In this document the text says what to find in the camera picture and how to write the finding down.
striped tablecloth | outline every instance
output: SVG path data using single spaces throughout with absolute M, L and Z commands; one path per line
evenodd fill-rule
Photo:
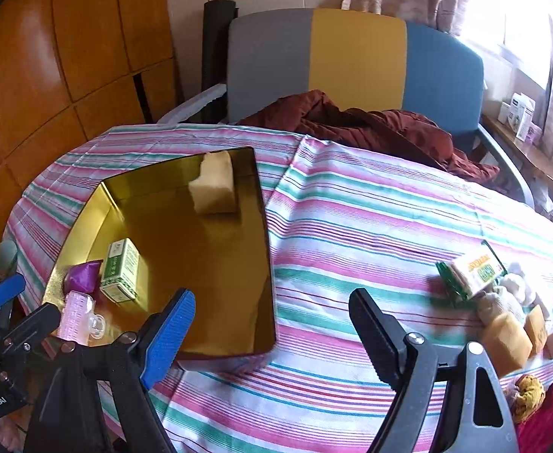
M 185 452 L 364 452 L 392 400 L 347 311 L 366 287 L 381 309 L 434 343 L 480 335 L 471 309 L 449 306 L 434 263 L 486 239 L 553 292 L 553 224 L 447 173 L 312 137 L 215 125 L 113 128 L 54 162 L 26 189 L 5 236 L 20 249 L 26 310 L 36 308 L 69 228 L 105 177 L 179 156 L 253 146 L 269 224 L 279 348 L 245 376 L 170 372 L 152 392 Z M 527 366 L 546 384 L 553 361 Z M 511 377 L 502 381 L 505 384 Z M 108 423 L 119 431 L 110 390 Z M 416 451 L 429 449 L 442 404 L 436 384 Z

screw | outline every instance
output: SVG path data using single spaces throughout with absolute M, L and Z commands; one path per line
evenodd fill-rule
M 406 336 L 413 344 L 423 344 L 426 339 L 423 338 L 423 335 L 418 334 L 417 332 L 411 332 Z
M 468 351 L 470 351 L 472 354 L 482 354 L 482 351 L 484 351 L 484 347 L 482 347 L 482 344 L 479 342 L 470 342 L 468 344 Z
M 137 338 L 138 336 L 136 335 L 135 332 L 124 332 L 119 336 L 118 340 L 122 344 L 132 344 L 133 342 L 136 341 Z
M 64 342 L 60 347 L 63 353 L 70 353 L 73 349 L 75 349 L 75 343 L 73 341 Z

window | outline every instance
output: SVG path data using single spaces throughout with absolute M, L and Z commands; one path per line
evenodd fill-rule
M 551 57 L 553 0 L 470 0 L 462 39 L 497 53 L 543 89 Z

multicolored backrest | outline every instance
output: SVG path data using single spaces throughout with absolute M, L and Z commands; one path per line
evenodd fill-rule
M 398 18 L 300 8 L 230 24 L 230 122 L 280 97 L 320 89 L 342 110 L 424 114 L 468 149 L 483 80 L 482 60 L 456 38 Z

golden tray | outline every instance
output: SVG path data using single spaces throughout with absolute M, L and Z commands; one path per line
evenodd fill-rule
M 241 370 L 270 359 L 277 338 L 266 215 L 253 148 L 227 150 L 238 213 L 198 215 L 188 183 L 203 154 L 137 168 L 102 181 L 79 213 L 46 286 L 43 302 L 64 307 L 69 267 L 103 259 L 128 237 L 141 256 L 133 301 L 113 303 L 96 292 L 104 337 L 138 330 L 180 287 L 197 311 L 176 361 L 185 369 Z

